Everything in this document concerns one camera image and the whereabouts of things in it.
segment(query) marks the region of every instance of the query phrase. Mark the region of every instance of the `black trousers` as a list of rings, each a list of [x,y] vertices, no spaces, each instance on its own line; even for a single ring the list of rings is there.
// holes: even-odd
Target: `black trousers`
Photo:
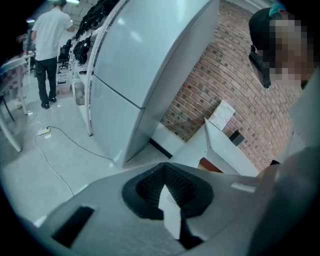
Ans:
[[[35,74],[38,79],[39,96],[43,103],[49,103],[46,89],[46,73],[48,74],[50,85],[49,98],[54,98],[56,97],[57,57],[35,61]]]

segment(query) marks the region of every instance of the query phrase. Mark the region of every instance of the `table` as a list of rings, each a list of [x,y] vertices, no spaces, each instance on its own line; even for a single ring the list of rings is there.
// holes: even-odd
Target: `table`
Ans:
[[[204,125],[170,161],[197,168],[199,161],[206,158],[224,174],[257,176],[258,169],[242,150],[206,118],[204,121]]]
[[[24,57],[12,60],[7,62],[6,64],[0,67],[0,94],[2,94],[8,88],[17,88],[18,97],[20,98],[23,112],[25,115],[28,114],[24,94],[22,91],[23,84],[23,74],[26,67],[27,62]],[[16,149],[16,151],[20,152],[22,150],[22,145],[17,141],[13,133],[10,131],[8,124],[5,120],[4,114],[0,108],[0,127],[3,130],[5,136],[8,138],[10,143]]]
[[[28,61],[28,75],[30,75],[30,62],[31,62],[31,57],[34,57],[35,56],[35,54],[33,53],[33,52],[29,52],[28,54],[24,54],[23,56],[22,56],[22,58],[24,58],[25,60],[27,59],[27,61]]]

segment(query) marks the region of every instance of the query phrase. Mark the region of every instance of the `person in white shirt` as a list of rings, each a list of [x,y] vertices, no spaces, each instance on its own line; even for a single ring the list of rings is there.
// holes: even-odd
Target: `person in white shirt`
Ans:
[[[38,80],[41,106],[49,109],[49,101],[56,102],[57,55],[61,35],[64,30],[74,32],[70,16],[62,12],[66,0],[57,0],[53,9],[42,14],[32,28],[31,38],[35,41],[35,74]],[[46,72],[50,92],[46,90]]]

